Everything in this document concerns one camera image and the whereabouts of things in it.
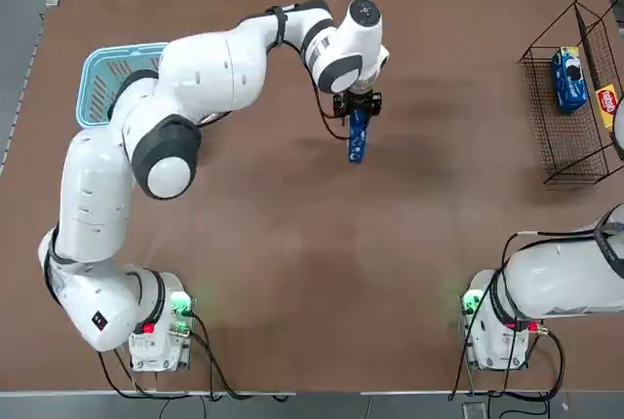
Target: black cable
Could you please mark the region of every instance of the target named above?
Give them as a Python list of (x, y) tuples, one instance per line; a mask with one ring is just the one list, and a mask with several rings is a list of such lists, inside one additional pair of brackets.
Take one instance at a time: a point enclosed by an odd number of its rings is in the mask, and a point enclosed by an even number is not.
[(509, 351), (509, 359), (507, 360), (507, 367), (505, 368), (505, 380), (503, 381), (503, 389), (494, 395), (497, 395), (497, 398), (502, 397), (507, 392), (507, 384), (509, 383), (509, 371), (511, 370), (511, 359), (514, 355), (514, 348), (516, 347), (516, 336), (518, 334), (518, 316), (514, 316), (514, 335), (511, 338), (511, 350)]
[(167, 409), (167, 406), (169, 406), (170, 402), (172, 401), (171, 400), (165, 401), (165, 404), (163, 404), (163, 408), (160, 410), (160, 414), (158, 414), (158, 419), (163, 419), (163, 413), (165, 412), (165, 409)]
[[(295, 52), (297, 52), (297, 54), (301, 57), (301, 52), (294, 44), (291, 44), (289, 41), (284, 41), (284, 44), (286, 44)], [(346, 141), (347, 139), (349, 139), (348, 136), (341, 136), (335, 133), (330, 127), (330, 124), (328, 123), (327, 119), (332, 119), (334, 117), (326, 114), (325, 111), (323, 110), (323, 105), (321, 104), (321, 97), (319, 96), (319, 88), (316, 86), (316, 83), (314, 82), (314, 77), (312, 76), (312, 72), (309, 70), (307, 65), (305, 65), (305, 63), (304, 63), (304, 66), (305, 66), (305, 71), (307, 71), (308, 76), (310, 77), (310, 82), (312, 83), (312, 90), (314, 91), (314, 97), (316, 98), (316, 105), (319, 109), (319, 113), (321, 114), (321, 120), (323, 121), (323, 125), (325, 126), (326, 130), (330, 133), (330, 135), (333, 136), (335, 139), (338, 139), (340, 141)]]
[(152, 311), (149, 313), (147, 318), (140, 323), (140, 326), (145, 326), (146, 324), (156, 324), (160, 320), (161, 315), (163, 315), (163, 310), (165, 308), (166, 288), (163, 278), (157, 271), (150, 270), (149, 268), (146, 268), (146, 270), (149, 271), (154, 277), (154, 280), (156, 280), (158, 292), (156, 303), (154, 304)]
[(537, 346), (538, 340), (539, 340), (539, 335), (535, 335), (535, 337), (533, 338), (533, 342), (526, 350), (525, 363), (521, 366), (528, 366), (528, 361), (530, 360), (530, 357), (533, 354), (533, 350), (535, 349), (535, 346)]
[[(225, 377), (223, 376), (223, 372), (221, 371), (220, 366), (218, 365), (218, 363), (216, 362), (215, 359), (215, 355), (213, 353), (213, 350), (211, 348), (210, 345), (210, 338), (208, 336), (208, 330), (206, 329), (206, 325), (204, 324), (204, 321), (195, 313), (191, 313), (190, 317), (192, 317), (193, 319), (195, 319), (200, 327), (202, 328), (202, 332), (204, 333), (204, 338), (202, 339), (197, 333), (191, 333), (191, 336), (195, 338), (195, 340), (197, 340), (197, 342), (200, 343), (200, 345), (204, 348), (204, 350), (206, 351), (206, 353), (208, 354), (208, 357), (210, 359), (210, 363), (211, 363), (211, 394), (213, 392), (213, 380), (212, 380), (212, 376), (213, 376), (213, 365), (214, 368), (216, 369), (216, 372), (218, 373), (219, 379), (221, 380), (221, 384), (223, 385), (223, 388), (225, 389), (225, 391), (227, 392), (227, 394), (232, 397), (234, 400), (248, 400), (250, 398), (253, 398), (253, 395), (240, 395), (236, 392), (234, 392), (230, 386), (228, 385), (227, 381), (225, 380)], [(283, 396), (283, 397), (279, 397), (276, 395), (273, 395), (271, 397), (273, 400), (275, 400), (276, 402), (286, 402), (289, 400), (288, 396)]]
[[(521, 248), (519, 248), (517, 251), (521, 251), (527, 248), (532, 248), (532, 247), (536, 247), (539, 245), (543, 245), (543, 244), (552, 244), (552, 243), (570, 243), (570, 242), (580, 242), (580, 241), (586, 241), (586, 240), (592, 240), (594, 239), (593, 237), (594, 231), (591, 229), (586, 229), (586, 230), (581, 230), (581, 231), (572, 231), (572, 232), (544, 232), (544, 231), (538, 231), (535, 233), (514, 233), (512, 234), (509, 239), (507, 239), (507, 242), (505, 243), (505, 247), (503, 248), (503, 253), (501, 256), (501, 264), (500, 267), (498, 268), (498, 270), (496, 270), (494, 272), (494, 275), (492, 276), (492, 278), (489, 280), (489, 283), (486, 286), (486, 289), (484, 291), (484, 294), (481, 298), (481, 300), (479, 301), (479, 304), (477, 305), (477, 308), (475, 309), (475, 313), (473, 315), (473, 318), (470, 322), (470, 325), (468, 326), (468, 330), (466, 331), (466, 336), (464, 338), (464, 343), (462, 346), (462, 350), (461, 350), (461, 356), (459, 358), (459, 365), (457, 367), (457, 375), (455, 377), (455, 383), (454, 386), (450, 392), (450, 394), (448, 395), (448, 400), (452, 401), (457, 393), (457, 388), (459, 386), (459, 379), (461, 378), (461, 372), (463, 370), (463, 363), (464, 363), (464, 358), (466, 356), (466, 350), (468, 348), (468, 342), (470, 339), (470, 334), (472, 333), (472, 328), (474, 326), (474, 322), (477, 319), (477, 314), (479, 313), (479, 310), (482, 307), (482, 304), (484, 302), (484, 300), (486, 299), (486, 296), (489, 294), (491, 287), (492, 287), (492, 283), (494, 280), (496, 280), (498, 278), (498, 276), (502, 273), (503, 276), (503, 282), (505, 282), (505, 273), (504, 270), (507, 266), (508, 260), (506, 258), (507, 255), (507, 249), (509, 247), (509, 245), (511, 244), (511, 242), (516, 239), (518, 236), (520, 235), (534, 235), (534, 236), (541, 236), (541, 237), (551, 237), (553, 236), (553, 238), (551, 239), (544, 239), (541, 241), (535, 241), (535, 242), (531, 242)], [(563, 377), (564, 377), (564, 373), (565, 373), (565, 369), (566, 369), (566, 358), (565, 358), (565, 354), (564, 354), (564, 350), (563, 350), (563, 346), (561, 346), (561, 343), (557, 343), (558, 344), (558, 349), (560, 349), (560, 371), (558, 374), (558, 378), (557, 381), (555, 383), (555, 386), (553, 387), (553, 389), (551, 389), (551, 391), (547, 394), (547, 397), (552, 398), (561, 388), (561, 383), (563, 383)], [(495, 394), (496, 392), (486, 392), (485, 394), (474, 394), (476, 396), (480, 396), (480, 395), (491, 395), (491, 394)], [(536, 397), (526, 397), (520, 394), (516, 394), (513, 392), (505, 392), (504, 393), (506, 396), (512, 397), (512, 398), (516, 398), (518, 400), (527, 400), (527, 401), (540, 401), (540, 399), (536, 398)]]
[(227, 112), (220, 112), (218, 115), (214, 116), (211, 120), (209, 120), (208, 122), (202, 122), (200, 123), (197, 127), (199, 127), (200, 129), (207, 127), (208, 125), (212, 125), (215, 124), (216, 122), (218, 122), (221, 119), (224, 119), (225, 117), (227, 117), (228, 115), (230, 115), (232, 113), (231, 110), (228, 110)]
[[(204, 339), (206, 341), (206, 345), (208, 346), (209, 349), (211, 349), (211, 345), (210, 345), (210, 338), (208, 337), (208, 330), (206, 329), (206, 325), (204, 324), (204, 322), (202, 321), (202, 319), (199, 318), (199, 316), (197, 314), (191, 314), (191, 317), (193, 319), (195, 319), (200, 327), (202, 328), (202, 332), (204, 333)], [(212, 361), (210, 362), (210, 395), (209, 398), (211, 401), (219, 401), (221, 399), (221, 396), (215, 397), (215, 390), (214, 390), (214, 384), (213, 384), (213, 363)]]
[[(501, 264), (500, 264), (501, 268), (505, 264), (505, 257), (507, 255), (507, 248), (512, 243), (512, 241), (514, 239), (516, 239), (519, 235), (520, 235), (520, 233), (514, 232), (509, 237), (509, 239), (507, 239), (507, 242), (505, 243), (505, 247), (503, 248), (503, 254), (501, 256)], [(470, 339), (470, 334), (472, 333), (472, 328), (473, 328), (473, 326), (475, 324), (475, 321), (477, 319), (477, 314), (479, 313), (479, 310), (481, 309), (481, 306), (483, 305), (484, 300), (486, 300), (486, 297), (487, 297), (489, 291), (491, 290), (491, 287), (492, 287), (492, 284), (494, 282), (495, 277), (498, 276), (498, 273), (500, 271), (501, 271), (500, 268), (498, 270), (496, 270), (496, 272), (494, 272), (494, 275), (489, 280), (489, 283), (487, 283), (486, 290), (484, 291), (483, 295), (481, 296), (481, 300), (479, 301), (479, 304), (477, 304), (477, 308), (475, 309), (475, 313), (473, 315), (473, 318), (470, 321), (470, 325), (468, 326), (468, 330), (466, 331), (466, 335), (464, 337), (464, 344), (463, 344), (463, 347), (461, 348), (461, 356), (459, 358), (459, 366), (457, 367), (457, 376), (455, 377), (455, 384), (453, 385), (452, 390), (450, 391), (450, 394), (448, 395), (448, 400), (449, 401), (453, 401), (453, 399), (455, 398), (455, 395), (457, 394), (457, 388), (459, 387), (459, 379), (461, 378), (461, 371), (463, 370), (463, 367), (464, 367), (464, 358), (466, 357), (466, 350), (468, 349), (468, 341)]]
[[(121, 362), (121, 358), (119, 357), (119, 354), (117, 353), (117, 351), (115, 351), (115, 354), (117, 355), (117, 359), (119, 359)], [(146, 393), (134, 380), (133, 380), (133, 383), (135, 385), (135, 388), (139, 391), (140, 395), (127, 395), (121, 390), (119, 390), (119, 388), (117, 388), (117, 386), (111, 380), (110, 375), (108, 374), (108, 369), (106, 368), (106, 364), (104, 363), (104, 357), (102, 356), (100, 352), (97, 353), (97, 357), (99, 358), (99, 363), (101, 364), (101, 369), (104, 372), (104, 376), (106, 377), (106, 382), (108, 382), (108, 386), (110, 386), (110, 388), (112, 388), (120, 397), (126, 398), (128, 400), (181, 400), (183, 398), (191, 397), (191, 395), (187, 395), (187, 394), (178, 395), (176, 397), (171, 397), (168, 395), (158, 395), (158, 396), (151, 395), (149, 393)], [(126, 374), (132, 379), (130, 372), (128, 372), (123, 362), (121, 362), (121, 365), (126, 371)]]
[(227, 380), (225, 380), (225, 375), (223, 375), (223, 371), (221, 370), (220, 365), (216, 361), (215, 355), (213, 354), (213, 351), (211, 350), (211, 348), (208, 345), (208, 343), (205, 342), (202, 339), (202, 337), (200, 335), (198, 335), (197, 333), (195, 333), (195, 332), (191, 332), (191, 338), (193, 338), (195, 341), (197, 341), (199, 343), (199, 345), (204, 349), (204, 351), (208, 355), (208, 358), (210, 359), (210, 362), (212, 363), (212, 365), (214, 365), (214, 369), (216, 370), (216, 373), (217, 373), (217, 375), (219, 377), (219, 380), (221, 381), (221, 384), (223, 385), (223, 388), (225, 389), (227, 394), (232, 399), (234, 399), (234, 400), (249, 400), (249, 399), (254, 397), (253, 395), (241, 395), (239, 393), (236, 393), (234, 390), (232, 390), (230, 385), (227, 383)]
[(138, 282), (138, 301), (136, 303), (140, 305), (140, 301), (143, 298), (143, 281), (140, 279), (140, 276), (136, 271), (129, 271), (126, 274), (128, 276), (134, 276), (136, 278), (136, 281)]
[[(197, 397), (200, 399), (200, 401), (202, 402), (202, 410), (204, 411), (204, 419), (207, 419), (208, 417), (208, 411), (206, 410), (206, 403), (204, 402), (204, 397), (202, 397), (201, 395), (199, 397)], [(163, 413), (165, 412), (165, 409), (167, 409), (167, 406), (169, 406), (169, 403), (172, 402), (172, 400), (167, 400), (167, 402), (165, 402), (165, 404), (163, 404), (162, 409), (160, 410), (160, 414), (158, 414), (158, 419), (163, 419)]]
[(559, 351), (559, 373), (557, 374), (557, 380), (555, 381), (555, 385), (553, 388), (544, 396), (544, 397), (529, 397), (527, 395), (522, 395), (520, 393), (514, 392), (505, 392), (505, 396), (515, 398), (516, 400), (522, 400), (527, 402), (541, 402), (543, 400), (551, 400), (554, 398), (564, 383), (564, 377), (566, 375), (566, 352), (564, 350), (564, 346), (560, 341), (559, 337), (555, 333), (553, 333), (550, 329), (546, 333), (549, 338), (551, 338), (555, 345), (557, 346), (557, 350)]
[(550, 418), (550, 401), (544, 400), (543, 403), (544, 403), (543, 411), (522, 411), (520, 409), (507, 409), (506, 411), (503, 411), (498, 415), (498, 419), (502, 419), (506, 414), (524, 414), (526, 416), (543, 416), (543, 415), (548, 414), (548, 417)]

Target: yellow label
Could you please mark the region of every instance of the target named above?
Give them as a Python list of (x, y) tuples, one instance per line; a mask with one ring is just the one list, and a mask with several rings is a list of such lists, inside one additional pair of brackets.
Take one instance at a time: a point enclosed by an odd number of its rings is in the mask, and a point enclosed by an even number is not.
[(613, 85), (607, 85), (596, 91), (598, 106), (601, 108), (604, 127), (611, 132), (613, 130), (613, 116), (617, 108), (617, 94)]
[(575, 56), (578, 57), (578, 47), (574, 47), (574, 46), (562, 46), (560, 47), (561, 51), (562, 51), (562, 55), (566, 55), (569, 54), (571, 56)]

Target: red and yellow package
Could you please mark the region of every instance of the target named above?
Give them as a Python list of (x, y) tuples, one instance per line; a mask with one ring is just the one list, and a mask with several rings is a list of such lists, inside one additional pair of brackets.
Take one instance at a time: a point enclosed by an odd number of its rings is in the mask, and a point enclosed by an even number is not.
[(601, 107), (604, 127), (609, 133), (613, 132), (613, 116), (617, 108), (617, 94), (613, 85), (608, 85), (596, 91), (598, 105)]

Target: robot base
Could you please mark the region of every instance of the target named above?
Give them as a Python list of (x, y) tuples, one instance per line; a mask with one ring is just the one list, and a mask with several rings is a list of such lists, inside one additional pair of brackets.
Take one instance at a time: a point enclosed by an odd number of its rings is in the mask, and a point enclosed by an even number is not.
[[(498, 320), (492, 309), (489, 294), (475, 315), (493, 275), (493, 270), (477, 273), (462, 297), (460, 314), (462, 341), (468, 334), (470, 323), (476, 317), (466, 348), (466, 362), (471, 370), (506, 370), (508, 365), (510, 369), (523, 368), (526, 366), (528, 329), (518, 331), (514, 342), (514, 330)], [(512, 343), (514, 343), (513, 353), (511, 353)]]
[(165, 283), (165, 307), (153, 330), (131, 334), (128, 339), (132, 368), (136, 372), (173, 372), (187, 370), (190, 361), (189, 334), (193, 319), (176, 313), (176, 304), (187, 301), (192, 310), (192, 301), (184, 292), (182, 283), (172, 273), (160, 273)]

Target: blue object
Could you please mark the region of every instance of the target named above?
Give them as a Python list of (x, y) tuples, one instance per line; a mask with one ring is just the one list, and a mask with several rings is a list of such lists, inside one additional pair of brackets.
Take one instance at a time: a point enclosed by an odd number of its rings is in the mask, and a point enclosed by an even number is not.
[(587, 102), (587, 89), (577, 47), (560, 47), (551, 60), (551, 73), (557, 105), (562, 112), (573, 112)]
[(137, 70), (158, 71), (166, 42), (97, 49), (85, 60), (76, 120), (83, 129), (108, 123), (108, 108), (126, 77)]
[(349, 114), (349, 140), (347, 148), (350, 163), (361, 163), (367, 146), (369, 114), (364, 109), (354, 109)]

